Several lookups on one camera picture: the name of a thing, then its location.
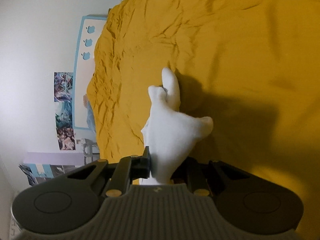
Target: wall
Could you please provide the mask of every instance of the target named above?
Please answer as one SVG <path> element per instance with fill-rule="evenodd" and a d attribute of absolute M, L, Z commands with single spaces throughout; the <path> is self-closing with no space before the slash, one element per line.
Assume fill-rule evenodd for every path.
<path fill-rule="evenodd" d="M 13 190 L 4 174 L 4 166 L 0 158 L 0 239 L 9 239 L 9 228 Z"/>
<path fill-rule="evenodd" d="M 0 156 L 14 189 L 26 152 L 59 151 L 53 72 L 73 71 L 81 18 L 118 0 L 0 0 Z"/>

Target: photo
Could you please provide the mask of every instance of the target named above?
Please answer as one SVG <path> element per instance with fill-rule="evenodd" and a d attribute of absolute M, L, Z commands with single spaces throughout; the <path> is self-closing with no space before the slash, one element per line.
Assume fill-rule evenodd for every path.
<path fill-rule="evenodd" d="M 56 102 L 56 127 L 60 150 L 75 150 L 75 138 L 72 128 L 72 103 Z"/>
<path fill-rule="evenodd" d="M 72 101 L 72 72 L 54 73 L 54 101 Z"/>
<path fill-rule="evenodd" d="M 36 178 L 34 177 L 34 175 L 32 174 L 32 171 L 30 169 L 30 167 L 26 166 L 26 165 L 19 165 L 19 168 L 23 171 L 24 174 L 26 174 L 26 176 L 28 177 L 28 182 L 30 186 L 34 186 L 37 184 L 36 182 Z"/>
<path fill-rule="evenodd" d="M 41 184 L 41 183 L 45 182 L 45 178 L 37 177 L 36 181 L 38 184 Z"/>
<path fill-rule="evenodd" d="M 54 178 L 64 174 L 62 165 L 50 165 L 50 168 Z"/>
<path fill-rule="evenodd" d="M 64 173 L 68 173 L 76 169 L 74 165 L 63 165 L 62 167 L 63 167 Z"/>

